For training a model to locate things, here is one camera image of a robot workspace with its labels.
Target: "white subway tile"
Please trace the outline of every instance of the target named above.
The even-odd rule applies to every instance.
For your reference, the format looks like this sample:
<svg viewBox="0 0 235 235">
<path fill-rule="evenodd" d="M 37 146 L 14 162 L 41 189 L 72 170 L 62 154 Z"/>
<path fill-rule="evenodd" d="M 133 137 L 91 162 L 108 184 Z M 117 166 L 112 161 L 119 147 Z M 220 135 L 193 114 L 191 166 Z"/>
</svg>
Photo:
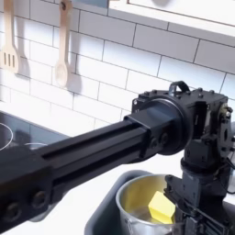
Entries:
<svg viewBox="0 0 235 235">
<path fill-rule="evenodd" d="M 131 114 L 131 112 L 129 112 L 129 111 L 125 110 L 125 109 L 122 109 L 121 110 L 121 121 L 124 119 L 125 116 L 128 116 L 130 114 Z"/>
<path fill-rule="evenodd" d="M 51 104 L 50 117 L 54 129 L 70 136 L 81 135 L 94 129 L 93 117 L 54 104 Z"/>
<path fill-rule="evenodd" d="M 235 46 L 235 38 L 233 38 L 232 36 L 214 33 L 214 32 L 206 31 L 206 30 L 199 29 L 199 28 L 192 28 L 188 26 L 170 23 L 168 30 L 172 32 L 176 32 L 176 33 L 185 34 L 187 36 L 196 37 L 199 39 L 211 40 L 211 41 L 226 44 L 232 47 Z"/>
<path fill-rule="evenodd" d="M 30 0 L 13 1 L 15 16 L 29 18 L 29 1 Z M 0 11 L 4 12 L 4 0 L 0 1 Z"/>
<path fill-rule="evenodd" d="M 43 83 L 51 84 L 52 68 L 48 65 L 21 58 L 19 73 Z"/>
<path fill-rule="evenodd" d="M 15 37 L 15 45 L 21 57 L 29 58 L 29 40 Z M 0 48 L 5 46 L 5 33 L 0 33 Z"/>
<path fill-rule="evenodd" d="M 58 5 L 39 0 L 31 0 L 30 4 L 31 19 L 53 26 L 59 26 L 61 13 Z M 78 31 L 79 10 L 73 9 L 71 16 L 71 30 Z"/>
<path fill-rule="evenodd" d="M 54 29 L 54 47 L 59 48 L 59 29 Z M 70 32 L 69 51 L 102 60 L 104 41 L 84 34 Z"/>
<path fill-rule="evenodd" d="M 55 0 L 55 3 L 59 4 L 61 0 Z M 84 11 L 94 12 L 100 15 L 106 15 L 107 9 L 103 7 L 93 6 L 93 5 L 87 5 L 83 3 L 73 2 L 73 7 L 78 8 Z"/>
<path fill-rule="evenodd" d="M 144 93 L 145 91 L 150 92 L 153 89 L 168 90 L 170 84 L 171 82 L 163 79 L 129 71 L 127 89 L 136 93 Z"/>
<path fill-rule="evenodd" d="M 229 106 L 235 111 L 235 100 L 229 99 Z M 231 115 L 231 121 L 235 121 L 234 112 Z"/>
<path fill-rule="evenodd" d="M 59 86 L 55 80 L 55 73 L 53 73 L 52 83 L 55 86 Z M 97 99 L 99 82 L 71 73 L 68 79 L 68 83 L 64 89 L 80 95 L 91 97 L 93 99 Z"/>
<path fill-rule="evenodd" d="M 131 46 L 135 24 L 82 11 L 79 31 Z"/>
<path fill-rule="evenodd" d="M 192 62 L 198 39 L 137 25 L 134 47 Z"/>
<path fill-rule="evenodd" d="M 0 85 L 0 100 L 6 103 L 11 101 L 11 90 L 8 87 Z"/>
<path fill-rule="evenodd" d="M 208 69 L 189 62 L 162 57 L 159 77 L 170 81 L 185 81 L 194 88 L 219 92 L 225 73 Z"/>
<path fill-rule="evenodd" d="M 138 14 L 124 12 L 124 11 L 116 10 L 112 8 L 109 8 L 108 15 L 110 17 L 124 19 L 127 21 L 131 21 L 131 22 L 139 23 L 141 25 L 151 26 L 155 28 L 167 29 L 167 26 L 168 26 L 168 22 L 166 21 L 162 21 L 159 19 L 151 18 L 151 17 L 143 17 Z"/>
<path fill-rule="evenodd" d="M 109 123 L 118 122 L 121 115 L 120 108 L 81 95 L 74 96 L 73 109 Z"/>
<path fill-rule="evenodd" d="M 11 105 L 25 112 L 37 113 L 42 116 L 50 113 L 49 102 L 14 90 L 11 90 Z"/>
<path fill-rule="evenodd" d="M 235 75 L 229 73 L 226 75 L 221 93 L 231 99 L 235 99 Z"/>
<path fill-rule="evenodd" d="M 29 94 L 29 79 L 25 76 L 0 69 L 0 84 Z"/>
<path fill-rule="evenodd" d="M 101 128 L 107 127 L 109 125 L 110 124 L 105 121 L 101 121 L 99 119 L 95 120 L 95 129 L 101 129 Z"/>
<path fill-rule="evenodd" d="M 125 88 L 128 70 L 84 56 L 77 56 L 77 73 L 97 81 Z"/>
<path fill-rule="evenodd" d="M 133 99 L 138 95 L 108 84 L 100 84 L 99 100 L 113 106 L 131 110 Z"/>
<path fill-rule="evenodd" d="M 0 31 L 5 32 L 3 13 L 0 13 Z M 15 17 L 15 35 L 52 46 L 53 26 Z"/>
<path fill-rule="evenodd" d="M 210 68 L 235 73 L 235 48 L 201 40 L 195 63 Z"/>
<path fill-rule="evenodd" d="M 104 62 L 156 76 L 160 55 L 106 41 Z"/>
<path fill-rule="evenodd" d="M 30 94 L 60 106 L 73 107 L 73 93 L 36 80 L 31 80 Z"/>
<path fill-rule="evenodd" d="M 53 47 L 30 42 L 30 59 L 36 62 L 41 62 L 49 66 L 55 66 L 59 59 L 59 50 Z M 75 73 L 75 54 L 69 53 L 69 64 L 72 73 Z"/>
</svg>

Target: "robotic arm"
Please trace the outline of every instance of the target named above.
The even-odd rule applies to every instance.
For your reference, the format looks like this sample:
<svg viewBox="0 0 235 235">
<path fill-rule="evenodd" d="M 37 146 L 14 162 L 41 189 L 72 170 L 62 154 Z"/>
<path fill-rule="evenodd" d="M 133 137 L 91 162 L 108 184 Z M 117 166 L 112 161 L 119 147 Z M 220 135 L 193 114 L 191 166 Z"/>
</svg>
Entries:
<svg viewBox="0 0 235 235">
<path fill-rule="evenodd" d="M 184 222 L 185 235 L 233 234 L 222 207 L 234 141 L 227 103 L 224 95 L 201 88 L 190 92 L 184 82 L 173 83 L 169 91 L 139 95 L 132 114 L 117 124 L 37 151 L 2 151 L 0 233 L 46 212 L 70 189 L 120 164 L 185 149 L 183 180 L 166 177 L 165 194 L 177 205 L 176 221 Z M 212 200 L 217 213 L 207 207 Z"/>
</svg>

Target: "burner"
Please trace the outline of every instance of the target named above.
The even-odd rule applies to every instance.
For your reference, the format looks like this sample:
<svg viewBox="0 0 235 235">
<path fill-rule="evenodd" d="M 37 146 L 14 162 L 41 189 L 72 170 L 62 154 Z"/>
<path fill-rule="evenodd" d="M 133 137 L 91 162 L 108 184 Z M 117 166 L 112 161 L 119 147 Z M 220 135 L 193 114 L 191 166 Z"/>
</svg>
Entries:
<svg viewBox="0 0 235 235">
<path fill-rule="evenodd" d="M 0 151 L 5 148 L 24 145 L 31 150 L 36 150 L 68 138 L 53 130 L 0 112 Z"/>
<path fill-rule="evenodd" d="M 11 128 L 8 127 L 7 125 L 0 123 L 0 126 L 4 128 L 4 129 L 1 128 L 0 131 L 2 132 L 2 134 L 4 133 L 4 135 L 5 135 L 5 137 L 0 140 L 0 142 L 1 142 L 0 151 L 2 151 L 3 149 L 7 148 L 8 145 L 12 142 L 14 135 L 13 135 Z"/>
</svg>

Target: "white cabinet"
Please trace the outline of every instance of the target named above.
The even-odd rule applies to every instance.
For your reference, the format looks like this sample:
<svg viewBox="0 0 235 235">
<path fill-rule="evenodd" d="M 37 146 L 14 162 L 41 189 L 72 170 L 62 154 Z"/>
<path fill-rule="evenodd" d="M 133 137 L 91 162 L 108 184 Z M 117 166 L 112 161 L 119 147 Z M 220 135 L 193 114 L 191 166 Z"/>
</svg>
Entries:
<svg viewBox="0 0 235 235">
<path fill-rule="evenodd" d="M 110 0 L 109 7 L 235 37 L 234 0 Z"/>
</svg>

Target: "kitchen counter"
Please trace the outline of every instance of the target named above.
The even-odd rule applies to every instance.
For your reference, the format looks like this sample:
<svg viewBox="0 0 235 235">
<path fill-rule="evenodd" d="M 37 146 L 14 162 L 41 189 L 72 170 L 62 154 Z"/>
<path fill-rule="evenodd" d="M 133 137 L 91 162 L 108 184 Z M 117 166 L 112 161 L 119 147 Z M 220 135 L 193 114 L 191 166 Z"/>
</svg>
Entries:
<svg viewBox="0 0 235 235">
<path fill-rule="evenodd" d="M 53 128 L 50 121 L 46 118 L 39 120 L 37 117 L 26 116 L 24 112 L 16 111 L 14 108 L 4 103 L 0 103 L 0 110 L 38 125 L 44 125 L 44 127 L 48 129 Z M 157 155 L 146 162 L 119 166 L 112 171 L 104 173 L 74 188 L 65 196 L 60 204 L 54 208 L 48 217 L 40 223 L 26 222 L 6 232 L 5 235 L 64 235 L 66 233 L 70 235 L 82 235 L 84 234 L 86 222 L 95 212 L 112 185 L 124 172 L 143 170 L 159 174 L 170 173 L 180 177 L 182 173 L 180 169 L 180 159 L 182 156 L 182 152 L 173 156 Z M 235 175 L 231 180 L 229 190 L 235 191 Z M 235 197 L 227 196 L 226 201 L 235 204 Z"/>
</svg>

